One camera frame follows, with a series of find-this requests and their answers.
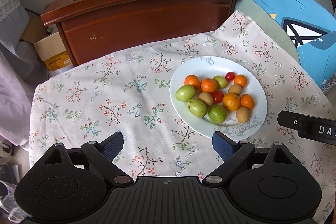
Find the red cherry tomato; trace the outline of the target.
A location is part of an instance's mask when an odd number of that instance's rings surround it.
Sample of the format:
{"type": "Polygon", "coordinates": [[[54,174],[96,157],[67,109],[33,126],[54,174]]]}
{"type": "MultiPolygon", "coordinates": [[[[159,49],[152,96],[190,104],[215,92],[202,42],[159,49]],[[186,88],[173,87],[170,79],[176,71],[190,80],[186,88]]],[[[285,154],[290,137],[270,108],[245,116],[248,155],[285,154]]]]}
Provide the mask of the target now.
{"type": "Polygon", "coordinates": [[[221,90],[217,90],[212,94],[214,104],[219,104],[222,102],[224,93],[221,90]]]}
{"type": "Polygon", "coordinates": [[[226,75],[225,75],[225,79],[228,81],[228,82],[231,82],[235,79],[235,73],[234,72],[228,72],[226,75]]]}

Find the brown longan fruit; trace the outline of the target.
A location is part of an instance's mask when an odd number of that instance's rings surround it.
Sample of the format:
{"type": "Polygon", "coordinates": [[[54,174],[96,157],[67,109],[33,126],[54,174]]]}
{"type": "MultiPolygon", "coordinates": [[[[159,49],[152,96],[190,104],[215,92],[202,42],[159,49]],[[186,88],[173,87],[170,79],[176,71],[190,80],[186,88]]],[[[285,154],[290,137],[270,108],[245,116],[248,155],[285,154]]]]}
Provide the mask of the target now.
{"type": "Polygon", "coordinates": [[[237,96],[240,96],[242,91],[243,91],[242,87],[238,84],[233,84],[228,88],[228,93],[233,93],[236,94],[237,96]]]}

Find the large orange tangerine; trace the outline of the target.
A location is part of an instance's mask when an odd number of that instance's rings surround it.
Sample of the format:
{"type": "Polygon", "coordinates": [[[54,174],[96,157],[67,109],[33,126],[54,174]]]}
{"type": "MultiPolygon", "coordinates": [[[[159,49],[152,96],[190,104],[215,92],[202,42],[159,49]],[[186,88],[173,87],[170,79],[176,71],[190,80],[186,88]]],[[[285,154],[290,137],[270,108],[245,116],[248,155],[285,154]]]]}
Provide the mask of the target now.
{"type": "Polygon", "coordinates": [[[223,97],[223,106],[228,111],[236,111],[240,107],[240,98],[235,93],[227,93],[223,97]]]}
{"type": "Polygon", "coordinates": [[[241,107],[245,107],[248,110],[252,110],[255,106],[255,101],[254,101],[254,99],[251,95],[243,94],[240,97],[240,105],[241,105],[241,107]]]}

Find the small orange tangerine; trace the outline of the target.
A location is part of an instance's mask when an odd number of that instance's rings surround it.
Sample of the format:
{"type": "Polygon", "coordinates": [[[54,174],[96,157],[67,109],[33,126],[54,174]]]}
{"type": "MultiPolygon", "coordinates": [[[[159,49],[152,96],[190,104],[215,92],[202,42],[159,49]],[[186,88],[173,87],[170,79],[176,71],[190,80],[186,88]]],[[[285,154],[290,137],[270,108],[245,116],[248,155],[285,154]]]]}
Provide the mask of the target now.
{"type": "Polygon", "coordinates": [[[236,75],[234,78],[234,84],[244,88],[247,85],[247,78],[244,75],[236,75]]]}

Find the floral tablecloth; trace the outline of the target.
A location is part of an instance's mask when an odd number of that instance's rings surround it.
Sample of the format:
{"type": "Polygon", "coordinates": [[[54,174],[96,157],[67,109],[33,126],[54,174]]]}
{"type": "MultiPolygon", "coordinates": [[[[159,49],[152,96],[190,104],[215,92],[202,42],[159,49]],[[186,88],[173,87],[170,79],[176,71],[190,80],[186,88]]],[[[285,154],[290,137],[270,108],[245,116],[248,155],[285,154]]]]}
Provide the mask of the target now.
{"type": "Polygon", "coordinates": [[[30,164],[55,143],[68,148],[102,141],[115,132],[124,147],[114,163],[132,177],[198,176],[204,178],[221,164],[211,135],[221,131],[256,147],[286,145],[322,189],[314,216],[324,223],[334,208],[335,147],[303,139],[278,125],[277,115],[288,110],[333,118],[331,103],[299,63],[248,16],[234,12],[212,34],[198,34],[111,53],[40,84],[30,118],[30,164]],[[182,64],[200,62],[193,75],[200,79],[224,75],[215,57],[230,59],[257,79],[261,90],[244,92],[266,97],[266,114],[253,113],[242,125],[210,125],[206,135],[175,112],[171,78],[182,64]]]}

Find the white oval plate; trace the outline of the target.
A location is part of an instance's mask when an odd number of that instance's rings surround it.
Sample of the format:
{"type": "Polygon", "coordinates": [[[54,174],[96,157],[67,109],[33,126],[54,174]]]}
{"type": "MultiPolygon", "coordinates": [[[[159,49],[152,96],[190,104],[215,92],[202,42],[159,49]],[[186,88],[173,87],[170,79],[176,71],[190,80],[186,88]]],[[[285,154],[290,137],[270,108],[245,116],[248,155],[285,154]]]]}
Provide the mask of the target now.
{"type": "Polygon", "coordinates": [[[178,67],[170,81],[170,98],[179,118],[207,137],[220,131],[242,140],[266,120],[266,95],[259,80],[222,57],[198,57],[178,67]]]}

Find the brown kiwi fruit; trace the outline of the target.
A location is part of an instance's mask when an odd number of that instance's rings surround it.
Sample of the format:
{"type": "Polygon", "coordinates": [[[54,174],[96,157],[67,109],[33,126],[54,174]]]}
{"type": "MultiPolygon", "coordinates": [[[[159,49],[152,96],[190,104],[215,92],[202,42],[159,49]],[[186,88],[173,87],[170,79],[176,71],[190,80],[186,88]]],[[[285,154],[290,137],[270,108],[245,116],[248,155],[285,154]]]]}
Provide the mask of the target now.
{"type": "Polygon", "coordinates": [[[246,107],[240,107],[236,110],[236,119],[240,123],[247,123],[250,119],[250,111],[246,107]]]}
{"type": "Polygon", "coordinates": [[[199,94],[198,99],[201,100],[208,107],[214,104],[214,99],[212,95],[208,92],[202,92],[201,94],[199,94]]]}

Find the small cardboard box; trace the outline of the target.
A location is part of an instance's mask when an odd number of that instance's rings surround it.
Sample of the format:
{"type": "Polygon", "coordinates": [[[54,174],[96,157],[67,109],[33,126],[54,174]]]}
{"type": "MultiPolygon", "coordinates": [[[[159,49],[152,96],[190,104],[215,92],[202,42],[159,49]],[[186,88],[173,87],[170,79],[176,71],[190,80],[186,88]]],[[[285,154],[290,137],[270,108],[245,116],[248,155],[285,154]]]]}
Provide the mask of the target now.
{"type": "Polygon", "coordinates": [[[34,43],[34,48],[51,73],[59,73],[64,68],[73,67],[71,58],[58,32],[34,43]]]}

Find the checkered grey fabric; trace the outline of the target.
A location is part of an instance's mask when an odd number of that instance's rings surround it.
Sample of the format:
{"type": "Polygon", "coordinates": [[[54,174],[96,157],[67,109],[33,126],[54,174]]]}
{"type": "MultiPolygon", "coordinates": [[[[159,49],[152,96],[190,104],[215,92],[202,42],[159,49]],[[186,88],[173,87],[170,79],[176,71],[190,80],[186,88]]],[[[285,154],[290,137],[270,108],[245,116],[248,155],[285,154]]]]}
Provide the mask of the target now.
{"type": "Polygon", "coordinates": [[[1,0],[1,137],[29,139],[35,88],[48,78],[34,46],[21,40],[30,17],[20,0],[1,0]]]}

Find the wooden cabinet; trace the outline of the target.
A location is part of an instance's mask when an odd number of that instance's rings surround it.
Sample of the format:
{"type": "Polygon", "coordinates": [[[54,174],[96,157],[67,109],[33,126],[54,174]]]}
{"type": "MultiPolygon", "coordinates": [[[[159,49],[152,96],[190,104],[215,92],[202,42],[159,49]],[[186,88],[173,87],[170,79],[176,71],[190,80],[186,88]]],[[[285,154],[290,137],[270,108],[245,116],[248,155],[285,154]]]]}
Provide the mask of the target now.
{"type": "Polygon", "coordinates": [[[237,0],[54,0],[55,24],[73,65],[143,44],[216,30],[237,0]]]}

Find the green jujube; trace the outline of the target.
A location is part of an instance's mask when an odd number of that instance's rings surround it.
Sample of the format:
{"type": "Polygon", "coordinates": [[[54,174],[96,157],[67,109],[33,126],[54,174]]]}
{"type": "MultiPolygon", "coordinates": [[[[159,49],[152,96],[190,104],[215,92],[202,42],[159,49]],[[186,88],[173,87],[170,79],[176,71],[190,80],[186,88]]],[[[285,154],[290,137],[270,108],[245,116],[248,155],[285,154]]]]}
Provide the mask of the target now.
{"type": "Polygon", "coordinates": [[[199,99],[190,99],[187,101],[187,108],[191,114],[198,118],[203,118],[207,114],[207,106],[199,99]]]}
{"type": "Polygon", "coordinates": [[[193,85],[184,85],[175,92],[175,98],[181,102],[187,102],[197,93],[193,85]]]}
{"type": "Polygon", "coordinates": [[[224,89],[227,86],[227,80],[220,75],[214,76],[213,80],[217,83],[218,89],[224,89]]]}
{"type": "Polygon", "coordinates": [[[208,116],[214,124],[220,124],[225,121],[227,112],[221,105],[212,105],[209,108],[208,116]]]}

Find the blue plush pillow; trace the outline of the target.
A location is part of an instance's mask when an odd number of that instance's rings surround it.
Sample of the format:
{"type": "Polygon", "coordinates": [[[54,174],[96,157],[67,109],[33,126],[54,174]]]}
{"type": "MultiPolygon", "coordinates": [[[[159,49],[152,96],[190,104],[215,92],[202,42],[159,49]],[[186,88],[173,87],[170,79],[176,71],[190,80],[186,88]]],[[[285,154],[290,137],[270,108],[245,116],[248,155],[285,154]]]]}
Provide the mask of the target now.
{"type": "Polygon", "coordinates": [[[252,0],[289,36],[300,65],[323,93],[335,87],[335,18],[313,0],[252,0]]]}

